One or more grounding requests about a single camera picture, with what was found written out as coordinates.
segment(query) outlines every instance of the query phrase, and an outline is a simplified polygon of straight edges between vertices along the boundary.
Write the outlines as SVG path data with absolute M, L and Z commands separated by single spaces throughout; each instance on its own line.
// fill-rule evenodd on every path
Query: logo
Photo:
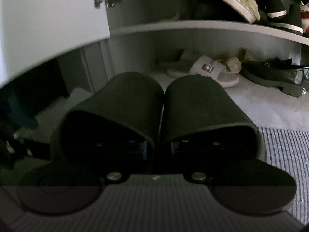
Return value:
M 202 67 L 202 69 L 204 70 L 204 71 L 208 71 L 209 73 L 211 73 L 212 71 L 213 71 L 213 67 L 211 67 L 211 66 L 209 66 L 209 65 L 207 65 L 207 64 L 204 64 L 203 65 L 203 67 Z

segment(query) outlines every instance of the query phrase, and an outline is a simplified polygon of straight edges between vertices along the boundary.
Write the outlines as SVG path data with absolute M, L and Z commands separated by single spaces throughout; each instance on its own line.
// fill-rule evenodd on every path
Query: white shelf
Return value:
M 139 32 L 151 32 L 161 30 L 176 30 L 176 29 L 220 29 L 220 30 L 235 30 L 244 32 L 261 33 L 265 35 L 271 35 L 288 39 L 301 44 L 309 45 L 309 38 L 302 37 L 290 32 L 278 30 L 271 27 L 248 24 L 241 22 L 229 22 L 229 21 L 208 21 L 208 20 L 183 20 L 172 22 L 155 22 L 148 24 L 139 24 L 119 29 L 111 30 L 111 37 L 128 35 Z

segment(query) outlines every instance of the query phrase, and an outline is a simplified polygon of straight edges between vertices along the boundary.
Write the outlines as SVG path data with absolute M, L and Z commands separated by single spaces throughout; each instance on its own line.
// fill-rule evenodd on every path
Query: floor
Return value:
M 152 72 L 151 76 L 164 90 L 174 81 L 162 71 Z M 309 93 L 293 98 L 277 88 L 257 85 L 241 75 L 239 84 L 227 88 L 226 92 L 257 126 L 309 131 Z
M 289 173 L 297 185 L 289 213 L 303 225 L 309 222 L 309 133 L 260 127 L 267 162 Z

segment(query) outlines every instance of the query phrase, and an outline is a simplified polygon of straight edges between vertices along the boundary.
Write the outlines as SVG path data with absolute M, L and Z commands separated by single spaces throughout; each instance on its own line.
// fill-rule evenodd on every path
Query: red and white sneaker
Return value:
M 309 38 L 309 12 L 301 10 L 300 14 L 302 15 L 302 28 L 304 30 L 303 36 Z

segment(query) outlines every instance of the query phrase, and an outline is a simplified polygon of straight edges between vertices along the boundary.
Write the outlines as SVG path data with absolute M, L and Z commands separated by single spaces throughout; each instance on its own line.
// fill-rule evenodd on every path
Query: cabinet panel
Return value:
M 106 10 L 111 30 L 152 22 L 149 0 L 121 0 Z
M 109 37 L 94 0 L 0 0 L 0 84 L 52 57 Z
M 156 68 L 150 33 L 110 38 L 108 42 L 115 74 L 127 71 L 149 72 Z

